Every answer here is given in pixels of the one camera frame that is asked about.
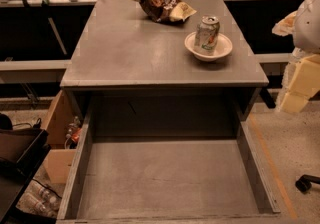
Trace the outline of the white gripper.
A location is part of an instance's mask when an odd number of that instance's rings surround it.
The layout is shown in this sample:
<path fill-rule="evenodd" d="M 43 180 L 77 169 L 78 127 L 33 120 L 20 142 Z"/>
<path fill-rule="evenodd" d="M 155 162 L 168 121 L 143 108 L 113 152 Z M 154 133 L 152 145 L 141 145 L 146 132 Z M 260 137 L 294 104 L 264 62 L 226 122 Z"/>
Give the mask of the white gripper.
<path fill-rule="evenodd" d="M 299 113 L 320 91 L 320 55 L 295 48 L 285 69 L 284 90 L 278 94 L 279 111 Z"/>

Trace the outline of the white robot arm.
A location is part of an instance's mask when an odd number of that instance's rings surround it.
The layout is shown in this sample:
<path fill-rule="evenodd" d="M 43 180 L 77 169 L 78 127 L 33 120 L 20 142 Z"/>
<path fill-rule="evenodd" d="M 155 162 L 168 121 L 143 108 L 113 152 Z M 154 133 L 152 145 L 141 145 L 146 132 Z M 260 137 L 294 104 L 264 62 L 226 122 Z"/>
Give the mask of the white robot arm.
<path fill-rule="evenodd" d="M 293 36 L 294 50 L 276 105 L 279 111 L 298 113 L 320 91 L 320 0 L 304 0 L 272 33 Z"/>

